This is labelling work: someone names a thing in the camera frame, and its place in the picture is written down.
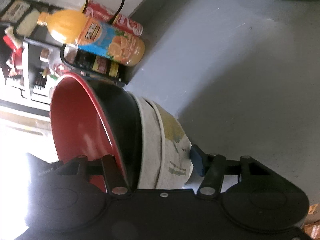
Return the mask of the red and black bowl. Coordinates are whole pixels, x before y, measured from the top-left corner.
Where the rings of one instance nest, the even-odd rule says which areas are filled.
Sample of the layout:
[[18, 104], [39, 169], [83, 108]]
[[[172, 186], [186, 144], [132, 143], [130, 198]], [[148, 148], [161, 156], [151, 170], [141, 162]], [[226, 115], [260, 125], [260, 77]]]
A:
[[60, 161], [85, 155], [89, 161], [114, 156], [129, 187], [138, 186], [142, 162], [142, 122], [133, 96], [106, 80], [75, 73], [58, 79], [50, 122]]

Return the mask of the white ceramic bowl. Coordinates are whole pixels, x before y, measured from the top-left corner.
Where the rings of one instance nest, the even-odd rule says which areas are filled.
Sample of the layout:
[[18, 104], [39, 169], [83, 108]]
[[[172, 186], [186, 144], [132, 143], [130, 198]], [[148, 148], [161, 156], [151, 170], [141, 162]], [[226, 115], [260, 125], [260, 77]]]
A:
[[139, 189], [155, 189], [161, 167], [161, 130], [155, 110], [144, 99], [132, 94], [142, 124], [142, 163], [138, 182]]

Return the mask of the black metal rack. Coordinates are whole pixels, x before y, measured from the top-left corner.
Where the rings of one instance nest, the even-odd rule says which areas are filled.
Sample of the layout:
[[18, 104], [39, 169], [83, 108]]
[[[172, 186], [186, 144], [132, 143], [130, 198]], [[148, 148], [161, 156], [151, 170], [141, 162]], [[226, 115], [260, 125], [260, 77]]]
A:
[[4, 83], [19, 89], [21, 97], [48, 105], [51, 92], [66, 72], [84, 79], [127, 85], [126, 67], [81, 51], [72, 44], [61, 44], [37, 25], [42, 12], [60, 10], [52, 4], [32, 0], [1, 0], [1, 43], [11, 50], [4, 72]]

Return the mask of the orange juice bottle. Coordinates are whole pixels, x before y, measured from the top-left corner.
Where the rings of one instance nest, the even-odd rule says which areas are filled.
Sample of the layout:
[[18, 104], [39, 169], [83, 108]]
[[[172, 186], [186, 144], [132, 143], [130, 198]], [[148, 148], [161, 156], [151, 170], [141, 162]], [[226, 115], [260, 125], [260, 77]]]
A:
[[47, 27], [54, 40], [116, 61], [125, 66], [138, 64], [145, 52], [144, 42], [135, 35], [76, 10], [42, 12], [37, 24]]

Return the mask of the red soda can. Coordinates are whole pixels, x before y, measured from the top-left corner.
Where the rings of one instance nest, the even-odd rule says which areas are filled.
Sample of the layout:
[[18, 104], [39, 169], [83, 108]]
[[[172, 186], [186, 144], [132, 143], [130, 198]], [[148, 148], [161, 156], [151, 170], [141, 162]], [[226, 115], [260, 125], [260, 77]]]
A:
[[[85, 9], [85, 15], [108, 23], [115, 15], [115, 12], [98, 2], [89, 0]], [[141, 36], [144, 30], [143, 26], [140, 23], [123, 14], [118, 14], [111, 25], [135, 36]]]

